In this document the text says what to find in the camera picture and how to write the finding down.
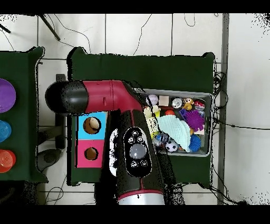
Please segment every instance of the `monkey toy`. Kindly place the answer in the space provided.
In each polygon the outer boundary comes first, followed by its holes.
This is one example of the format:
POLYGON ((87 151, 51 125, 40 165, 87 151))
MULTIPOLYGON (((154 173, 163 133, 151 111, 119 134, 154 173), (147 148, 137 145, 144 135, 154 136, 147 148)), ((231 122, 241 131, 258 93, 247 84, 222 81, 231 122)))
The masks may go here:
POLYGON ((192 105, 194 104, 193 100, 190 98, 184 99, 185 105, 182 107, 182 109, 191 110, 192 105))

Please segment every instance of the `red ball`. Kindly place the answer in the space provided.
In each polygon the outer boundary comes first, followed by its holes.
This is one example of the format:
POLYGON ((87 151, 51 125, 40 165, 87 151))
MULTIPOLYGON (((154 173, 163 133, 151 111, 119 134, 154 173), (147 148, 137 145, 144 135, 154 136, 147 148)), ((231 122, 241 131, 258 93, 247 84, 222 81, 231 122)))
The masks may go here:
POLYGON ((173 110, 166 110, 165 115, 175 115, 173 110))

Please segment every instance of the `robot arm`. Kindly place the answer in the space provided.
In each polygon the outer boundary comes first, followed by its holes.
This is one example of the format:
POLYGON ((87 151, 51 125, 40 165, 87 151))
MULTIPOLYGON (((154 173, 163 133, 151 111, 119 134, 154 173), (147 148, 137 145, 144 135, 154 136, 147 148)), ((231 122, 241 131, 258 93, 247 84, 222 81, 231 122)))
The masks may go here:
POLYGON ((165 204, 159 164, 142 105, 125 82, 64 81, 48 87, 46 103, 55 113, 78 115, 120 110, 117 197, 119 204, 165 204))

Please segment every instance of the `purple spiky ball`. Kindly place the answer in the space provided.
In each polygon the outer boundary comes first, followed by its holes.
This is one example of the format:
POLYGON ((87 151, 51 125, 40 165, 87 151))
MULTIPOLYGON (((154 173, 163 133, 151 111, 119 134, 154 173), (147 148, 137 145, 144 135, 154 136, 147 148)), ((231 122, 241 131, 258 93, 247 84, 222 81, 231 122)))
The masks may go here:
POLYGON ((186 120, 189 127, 191 127, 194 132, 204 129, 205 120, 200 116, 199 111, 191 110, 186 113, 186 120))

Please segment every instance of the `dark green table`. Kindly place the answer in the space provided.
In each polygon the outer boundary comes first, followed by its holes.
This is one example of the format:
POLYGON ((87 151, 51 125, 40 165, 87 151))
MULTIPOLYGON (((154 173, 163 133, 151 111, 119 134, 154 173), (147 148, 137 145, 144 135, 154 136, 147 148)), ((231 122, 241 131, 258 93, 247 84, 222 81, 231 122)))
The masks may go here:
MULTIPOLYGON (((146 89, 193 91, 213 93, 214 54, 202 57, 176 55, 122 56, 113 54, 86 54, 83 48, 74 48, 68 58, 69 80, 135 80, 146 89)), ((101 169, 75 168, 75 118, 72 118, 71 184, 99 182, 101 169)), ((207 157, 173 156, 172 169, 178 183, 210 185, 210 159, 207 157)))
POLYGON ((35 153, 38 141, 37 118, 37 63, 44 48, 27 52, 0 52, 0 78, 9 81, 16 90, 16 103, 9 111, 0 114, 0 120, 11 125, 11 136, 0 143, 0 149, 11 150, 16 155, 15 165, 0 173, 0 181, 47 182, 36 168, 35 153))

